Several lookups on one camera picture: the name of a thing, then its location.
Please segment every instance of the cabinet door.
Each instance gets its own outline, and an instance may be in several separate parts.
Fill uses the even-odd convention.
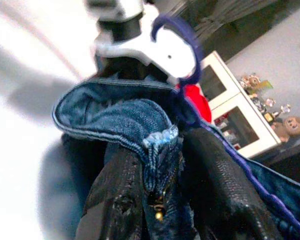
[[[215,108],[212,119],[225,138],[247,158],[279,144],[241,93]]]
[[[216,51],[201,61],[201,68],[199,84],[212,110],[240,92],[237,80]]]

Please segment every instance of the toy figure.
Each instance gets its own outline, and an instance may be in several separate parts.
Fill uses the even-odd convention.
[[[271,128],[278,135],[283,143],[287,143],[291,138],[300,136],[300,117],[290,116],[283,123],[275,121]]]

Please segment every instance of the dark curtain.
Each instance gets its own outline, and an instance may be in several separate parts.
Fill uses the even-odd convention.
[[[277,0],[218,0],[212,14],[203,17],[195,27],[201,41],[206,40],[221,26],[256,12]]]

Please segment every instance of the jeans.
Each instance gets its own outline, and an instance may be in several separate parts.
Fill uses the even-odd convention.
[[[147,137],[150,134],[162,133],[166,130],[168,133],[163,135],[171,134],[172,137],[163,144],[163,148],[169,149],[174,146],[176,147],[175,152],[177,152],[179,141],[173,133],[175,129],[172,123],[177,124],[180,131],[184,131],[187,130],[189,123],[195,122],[197,117],[196,113],[189,108],[189,103],[186,100],[175,98],[175,93],[176,90],[172,86],[157,82],[151,76],[142,81],[121,80],[116,79],[116,76],[107,79],[90,79],[76,86],[60,99],[54,108],[53,119],[59,129],[77,139],[107,140],[112,143],[120,143],[135,151],[145,164],[149,164],[145,168],[144,178],[149,176],[149,180],[145,182],[148,183],[148,190],[153,190],[154,184],[151,183],[151,179],[153,180],[156,173],[155,169],[151,168],[151,164],[153,164],[153,160],[159,161],[158,152],[164,151],[161,149],[162,146],[158,146],[158,142],[151,141],[151,138],[158,140],[156,134],[152,135],[148,142]],[[109,107],[115,103],[126,103],[127,106],[130,106],[125,111],[127,119],[109,117],[119,110],[115,108],[116,105],[113,105],[112,108]],[[133,109],[136,103],[140,104],[138,110]],[[156,113],[153,118],[150,118],[154,121],[146,117],[147,114],[152,115],[152,113]],[[221,138],[217,132],[214,132],[213,127],[210,130],[218,138]],[[164,139],[162,135],[158,138],[159,142]],[[155,154],[149,157],[148,152]],[[300,184],[260,163],[248,159],[245,161],[261,185],[269,193],[277,195],[300,221]],[[176,196],[178,190],[171,189],[170,192]],[[293,235],[294,230],[291,224],[285,221],[281,212],[274,209],[270,202],[265,201],[265,204],[272,212],[278,228],[281,228],[280,231],[286,233],[287,238],[289,235]],[[183,210],[188,212],[189,216],[190,210],[185,210],[187,206],[183,206]]]

